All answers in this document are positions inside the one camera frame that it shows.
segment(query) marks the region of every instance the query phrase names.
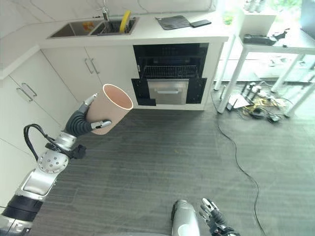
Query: kitchen sink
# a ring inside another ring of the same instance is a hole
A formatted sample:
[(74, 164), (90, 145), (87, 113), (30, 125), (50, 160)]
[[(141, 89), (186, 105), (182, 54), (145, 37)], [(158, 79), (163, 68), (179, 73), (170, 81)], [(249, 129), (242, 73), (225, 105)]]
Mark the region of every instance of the kitchen sink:
[(95, 30), (91, 33), (91, 35), (118, 35), (118, 34), (131, 34), (132, 30), (135, 27), (136, 18), (132, 18), (129, 20), (129, 24), (126, 27), (124, 33), (119, 33), (121, 20), (113, 20), (113, 21), (103, 21), (100, 23)]
[(70, 22), (49, 38), (74, 37), (89, 35), (102, 20)]
[(70, 22), (48, 38), (131, 34), (137, 19), (135, 17), (130, 19), (125, 33), (119, 33), (121, 20), (91, 20)]

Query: dishwasher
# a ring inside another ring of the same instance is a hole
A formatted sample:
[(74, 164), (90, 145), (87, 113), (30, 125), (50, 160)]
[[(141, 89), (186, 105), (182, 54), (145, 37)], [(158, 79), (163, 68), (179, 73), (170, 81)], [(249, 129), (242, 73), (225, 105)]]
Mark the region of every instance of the dishwasher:
[(139, 79), (131, 79), (138, 105), (201, 103), (208, 43), (135, 45)]

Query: faucet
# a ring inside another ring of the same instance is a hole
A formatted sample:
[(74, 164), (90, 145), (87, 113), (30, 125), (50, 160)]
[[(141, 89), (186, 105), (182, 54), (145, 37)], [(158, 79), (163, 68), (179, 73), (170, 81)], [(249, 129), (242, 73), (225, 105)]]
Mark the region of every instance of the faucet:
[(103, 17), (105, 21), (109, 21), (109, 9), (107, 8), (107, 4), (105, 2), (106, 0), (103, 0), (103, 7), (99, 8), (98, 10), (102, 10)]

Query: white cabinet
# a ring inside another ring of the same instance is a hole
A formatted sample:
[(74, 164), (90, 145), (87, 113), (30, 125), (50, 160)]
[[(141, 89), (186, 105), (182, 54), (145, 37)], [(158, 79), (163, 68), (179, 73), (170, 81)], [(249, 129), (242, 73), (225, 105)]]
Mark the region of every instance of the white cabinet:
[[(28, 97), (9, 76), (0, 80), (0, 138), (20, 150), (31, 153), (24, 141), (23, 128), (37, 123), (51, 137), (56, 137), (61, 126)], [(35, 129), (30, 129), (30, 139), (37, 152), (45, 150), (47, 141)]]
[(84, 101), (100, 91), (102, 84), (85, 48), (53, 48), (42, 51), (78, 101)]
[(86, 47), (103, 84), (113, 84), (136, 101), (131, 79), (139, 78), (132, 45)]
[(0, 139), (0, 163), (0, 206), (5, 207), (26, 174), (36, 167), (36, 160)]
[(11, 78), (60, 125), (73, 113), (77, 101), (42, 52), (37, 52)]

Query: white countertop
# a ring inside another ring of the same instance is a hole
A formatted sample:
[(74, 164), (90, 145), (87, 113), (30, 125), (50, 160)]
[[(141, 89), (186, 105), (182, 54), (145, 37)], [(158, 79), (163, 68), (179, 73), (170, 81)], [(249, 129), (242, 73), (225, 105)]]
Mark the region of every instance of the white countertop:
[(8, 76), (29, 57), (43, 48), (86, 47), (136, 44), (226, 42), (230, 28), (225, 26), (216, 12), (186, 13), (190, 22), (210, 20), (212, 24), (199, 28), (164, 30), (155, 17), (179, 14), (133, 15), (139, 17), (130, 35), (81, 36), (47, 39), (68, 21), (24, 26), (0, 40), (0, 79)]

